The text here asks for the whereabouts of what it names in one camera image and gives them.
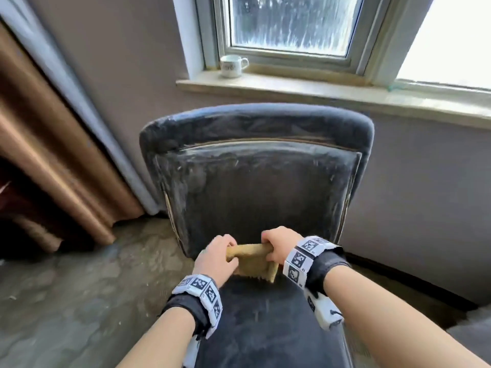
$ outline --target mug handle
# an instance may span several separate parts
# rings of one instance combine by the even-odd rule
[[[242,69],[249,67],[249,60],[247,58],[242,58],[241,59],[241,66],[242,66]]]

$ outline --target chair backrest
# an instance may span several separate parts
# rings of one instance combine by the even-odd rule
[[[337,242],[372,148],[372,121],[339,108],[250,103],[161,118],[140,147],[184,254],[216,235],[287,226]]]

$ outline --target window sill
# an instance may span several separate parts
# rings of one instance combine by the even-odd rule
[[[178,88],[195,93],[330,105],[360,112],[434,120],[491,130],[491,107],[456,100],[455,96],[408,90],[389,92],[375,87],[356,87],[321,81],[244,73],[223,78],[218,71],[203,71],[192,80],[177,80]]]

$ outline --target hand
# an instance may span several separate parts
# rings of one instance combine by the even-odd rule
[[[229,234],[216,236],[194,262],[193,274],[209,276],[220,288],[239,265],[238,258],[233,258],[230,262],[226,260],[227,247],[235,245],[237,241]]]
[[[284,226],[263,231],[261,242],[270,242],[273,245],[273,252],[266,256],[266,260],[275,261],[280,265],[284,264],[288,254],[303,238],[299,233]]]

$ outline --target forearm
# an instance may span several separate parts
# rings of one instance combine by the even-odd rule
[[[168,309],[117,368],[181,368],[195,322],[181,307]]]
[[[419,311],[347,266],[336,266],[324,290],[385,368],[489,367]]]

